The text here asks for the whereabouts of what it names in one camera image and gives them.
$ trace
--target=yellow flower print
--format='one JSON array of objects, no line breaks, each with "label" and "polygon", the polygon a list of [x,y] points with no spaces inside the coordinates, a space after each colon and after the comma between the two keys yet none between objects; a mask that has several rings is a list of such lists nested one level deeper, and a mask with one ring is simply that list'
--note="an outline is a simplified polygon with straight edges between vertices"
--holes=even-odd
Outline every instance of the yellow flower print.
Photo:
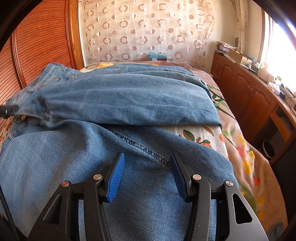
[{"label": "yellow flower print", "polygon": [[255,159],[255,155],[254,155],[253,151],[249,150],[249,151],[248,151],[248,155],[249,155],[249,157],[250,157],[252,160]]},{"label": "yellow flower print", "polygon": [[242,167],[244,168],[244,173],[246,175],[249,175],[252,173],[252,167],[253,167],[253,164],[252,162],[248,161],[247,159],[245,159],[243,162],[242,162]]},{"label": "yellow flower print", "polygon": [[237,138],[238,138],[238,141],[237,142],[239,144],[241,144],[241,145],[247,145],[246,144],[246,141],[244,140],[244,138],[242,136],[238,136]]},{"label": "yellow flower print", "polygon": [[257,203],[258,203],[259,205],[264,205],[264,198],[262,198],[262,197],[257,197],[257,198],[256,198],[256,201],[257,201]]},{"label": "yellow flower print", "polygon": [[109,66],[112,66],[112,65],[114,65],[114,64],[113,63],[102,63],[102,64],[99,64],[97,69],[104,68],[104,67],[109,67]]},{"label": "yellow flower print", "polygon": [[264,211],[263,210],[259,211],[257,213],[257,217],[258,217],[259,220],[262,220],[264,218]]}]

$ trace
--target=curtain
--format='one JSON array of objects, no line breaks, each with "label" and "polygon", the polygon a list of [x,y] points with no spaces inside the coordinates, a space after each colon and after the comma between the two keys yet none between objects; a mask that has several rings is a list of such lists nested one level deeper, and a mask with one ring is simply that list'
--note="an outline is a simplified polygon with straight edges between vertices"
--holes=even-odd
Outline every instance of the curtain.
[{"label": "curtain", "polygon": [[235,0],[235,5],[239,22],[239,45],[237,51],[247,54],[248,2],[247,0]]},{"label": "curtain", "polygon": [[207,0],[82,0],[79,25],[85,64],[144,61],[150,51],[168,62],[204,66],[214,26]]}]

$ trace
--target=white wall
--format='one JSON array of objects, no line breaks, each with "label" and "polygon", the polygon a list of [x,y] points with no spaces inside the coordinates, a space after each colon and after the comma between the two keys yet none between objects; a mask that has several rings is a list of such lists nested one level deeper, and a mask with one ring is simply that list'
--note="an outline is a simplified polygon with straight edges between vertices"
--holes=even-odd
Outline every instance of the white wall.
[{"label": "white wall", "polygon": [[262,35],[261,7],[253,0],[248,0],[249,22],[247,27],[247,55],[258,59]]},{"label": "white wall", "polygon": [[216,41],[223,41],[234,45],[237,35],[237,12],[230,0],[210,0],[215,25],[214,30],[207,42],[205,55],[205,71],[210,72]]}]

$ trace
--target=cabinet door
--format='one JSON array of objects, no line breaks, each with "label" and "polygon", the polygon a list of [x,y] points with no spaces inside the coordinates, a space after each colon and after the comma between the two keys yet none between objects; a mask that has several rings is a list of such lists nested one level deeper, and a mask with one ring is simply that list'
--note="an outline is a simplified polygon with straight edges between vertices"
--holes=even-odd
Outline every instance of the cabinet door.
[{"label": "cabinet door", "polygon": [[253,83],[254,79],[251,78],[249,73],[239,68],[236,69],[233,77],[233,91],[227,104],[238,121],[250,100],[249,94]]},{"label": "cabinet door", "polygon": [[232,92],[233,80],[234,80],[233,77],[234,77],[235,70],[236,70],[236,66],[232,62],[226,59],[223,61],[223,73],[221,76],[219,88],[226,102],[230,100],[230,94]]},{"label": "cabinet door", "polygon": [[212,62],[212,68],[211,68],[211,74],[213,75],[213,79],[216,82],[216,84],[219,86],[221,81],[221,67],[223,64],[223,58],[220,57],[218,54],[214,54],[213,62]]},{"label": "cabinet door", "polygon": [[242,133],[251,142],[276,106],[276,100],[266,86],[255,81],[250,102],[239,123]]}]

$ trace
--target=blue gripper pad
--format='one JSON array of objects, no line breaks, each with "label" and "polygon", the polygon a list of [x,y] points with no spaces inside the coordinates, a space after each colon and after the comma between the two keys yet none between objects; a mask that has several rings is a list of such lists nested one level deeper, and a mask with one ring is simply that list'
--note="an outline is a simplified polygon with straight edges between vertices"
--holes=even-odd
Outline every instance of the blue gripper pad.
[{"label": "blue gripper pad", "polygon": [[111,202],[112,199],[116,196],[119,182],[124,170],[124,163],[124,154],[121,153],[109,180],[108,194],[106,196],[108,202]]},{"label": "blue gripper pad", "polygon": [[188,198],[188,195],[186,193],[186,181],[173,154],[170,155],[170,168],[175,179],[179,196],[183,198],[184,201],[186,201]]}]

